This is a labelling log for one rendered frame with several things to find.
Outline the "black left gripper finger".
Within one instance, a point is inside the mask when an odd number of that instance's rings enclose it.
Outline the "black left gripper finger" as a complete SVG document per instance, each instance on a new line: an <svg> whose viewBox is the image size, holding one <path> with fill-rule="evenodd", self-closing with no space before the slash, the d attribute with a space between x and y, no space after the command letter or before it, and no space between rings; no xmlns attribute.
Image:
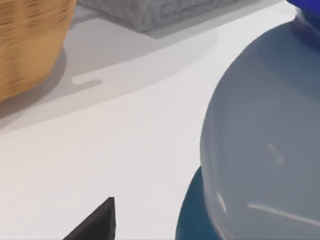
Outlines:
<svg viewBox="0 0 320 240"><path fill-rule="evenodd" d="M115 240L115 198L109 197L62 240Z"/></svg>

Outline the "dark blue bottle base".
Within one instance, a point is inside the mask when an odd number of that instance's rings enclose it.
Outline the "dark blue bottle base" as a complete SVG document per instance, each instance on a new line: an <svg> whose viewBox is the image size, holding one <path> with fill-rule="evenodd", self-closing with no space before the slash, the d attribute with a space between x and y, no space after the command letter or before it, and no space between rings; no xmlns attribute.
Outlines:
<svg viewBox="0 0 320 240"><path fill-rule="evenodd" d="M180 208L175 240L222 240L208 215L200 167L189 184Z"/></svg>

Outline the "pale grey-blue bottle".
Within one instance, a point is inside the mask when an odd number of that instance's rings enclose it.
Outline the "pale grey-blue bottle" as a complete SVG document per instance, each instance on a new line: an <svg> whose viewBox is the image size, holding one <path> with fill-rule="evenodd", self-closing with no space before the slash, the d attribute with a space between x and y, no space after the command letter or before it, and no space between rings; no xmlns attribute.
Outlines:
<svg viewBox="0 0 320 240"><path fill-rule="evenodd" d="M320 240L320 17L298 10L231 63L208 104L200 161L224 240Z"/></svg>

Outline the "woven wicker basket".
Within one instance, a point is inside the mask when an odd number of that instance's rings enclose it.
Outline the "woven wicker basket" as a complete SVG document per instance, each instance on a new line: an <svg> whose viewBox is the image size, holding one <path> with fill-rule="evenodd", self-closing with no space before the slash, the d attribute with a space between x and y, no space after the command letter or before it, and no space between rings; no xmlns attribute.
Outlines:
<svg viewBox="0 0 320 240"><path fill-rule="evenodd" d="M54 67L77 0L0 0L0 101L44 81Z"/></svg>

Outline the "blue bottle cap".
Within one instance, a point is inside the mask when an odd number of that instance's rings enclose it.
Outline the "blue bottle cap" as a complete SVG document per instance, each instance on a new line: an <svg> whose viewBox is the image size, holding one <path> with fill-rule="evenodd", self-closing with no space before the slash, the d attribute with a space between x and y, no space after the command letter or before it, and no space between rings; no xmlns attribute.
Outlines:
<svg viewBox="0 0 320 240"><path fill-rule="evenodd" d="M320 0L286 0L286 1L304 12L308 12L317 17L320 17Z"/></svg>

